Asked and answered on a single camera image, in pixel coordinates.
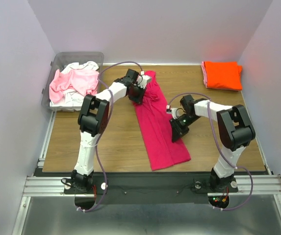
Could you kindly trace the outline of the magenta t shirt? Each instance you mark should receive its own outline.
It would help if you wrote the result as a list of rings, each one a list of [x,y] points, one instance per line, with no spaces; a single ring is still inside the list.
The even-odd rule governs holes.
[[[182,140],[172,142],[172,128],[166,113],[167,100],[156,80],[156,72],[145,72],[152,78],[146,86],[142,104],[134,104],[152,170],[160,170],[191,160]]]

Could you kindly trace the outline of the clear plastic bin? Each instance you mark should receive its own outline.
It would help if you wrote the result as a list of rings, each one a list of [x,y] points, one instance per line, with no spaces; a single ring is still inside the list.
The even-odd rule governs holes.
[[[102,71],[102,52],[60,52],[42,90],[41,105],[52,111],[78,111],[86,94],[100,91],[97,76]]]

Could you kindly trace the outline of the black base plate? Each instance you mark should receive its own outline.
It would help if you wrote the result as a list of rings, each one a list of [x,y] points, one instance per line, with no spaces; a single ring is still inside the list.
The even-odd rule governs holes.
[[[236,179],[217,180],[213,186],[209,172],[94,173],[88,187],[80,187],[70,178],[31,177],[25,193],[31,196],[69,196],[77,207],[89,209],[95,204],[219,204],[226,194],[238,191]]]

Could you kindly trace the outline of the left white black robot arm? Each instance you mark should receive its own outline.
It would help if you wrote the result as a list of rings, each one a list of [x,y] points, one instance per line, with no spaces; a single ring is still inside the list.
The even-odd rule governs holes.
[[[84,97],[77,121],[80,129],[78,158],[67,186],[82,193],[92,189],[95,149],[108,125],[113,104],[126,96],[132,102],[142,104],[146,86],[151,80],[144,71],[129,69],[124,77],[115,79],[102,92]]]

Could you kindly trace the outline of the white t shirt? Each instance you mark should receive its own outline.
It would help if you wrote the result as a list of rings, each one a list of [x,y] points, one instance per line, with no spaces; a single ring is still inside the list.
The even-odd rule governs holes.
[[[70,70],[94,70],[98,71],[99,66],[93,61],[88,61],[84,64],[78,62],[73,62],[68,64],[63,70],[60,70],[62,73],[68,73]],[[80,95],[77,91],[68,89],[64,92],[64,97],[57,103],[50,101],[50,107],[53,108],[73,108],[80,107],[83,103],[85,96]]]

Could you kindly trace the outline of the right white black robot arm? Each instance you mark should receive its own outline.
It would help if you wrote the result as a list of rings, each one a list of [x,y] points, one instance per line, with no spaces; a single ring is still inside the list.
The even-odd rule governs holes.
[[[211,131],[219,158],[212,168],[207,187],[220,191],[231,187],[237,162],[245,148],[255,139],[255,129],[243,105],[227,106],[212,102],[207,96],[194,99],[192,93],[184,93],[180,100],[184,113],[166,105],[166,113],[171,114],[172,142],[176,142],[189,132],[189,125],[201,117],[209,119]]]

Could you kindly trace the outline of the folded orange t shirt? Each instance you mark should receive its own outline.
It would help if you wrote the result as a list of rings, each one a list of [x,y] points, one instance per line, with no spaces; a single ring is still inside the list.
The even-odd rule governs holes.
[[[242,66],[237,62],[204,61],[208,76],[208,89],[241,91]]]

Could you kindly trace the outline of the folded pink t shirt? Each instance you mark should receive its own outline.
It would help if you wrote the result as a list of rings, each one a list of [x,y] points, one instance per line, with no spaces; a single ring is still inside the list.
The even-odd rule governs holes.
[[[201,62],[201,68],[202,68],[202,72],[203,72],[203,83],[204,83],[206,88],[209,88],[209,86],[208,86],[208,76],[207,76],[207,71],[206,71],[206,66],[205,66],[204,61]]]

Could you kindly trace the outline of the small circuit board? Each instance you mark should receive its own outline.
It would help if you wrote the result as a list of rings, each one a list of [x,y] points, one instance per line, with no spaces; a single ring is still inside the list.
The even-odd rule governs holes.
[[[212,197],[212,202],[214,206],[222,207],[229,204],[229,197],[228,196]]]

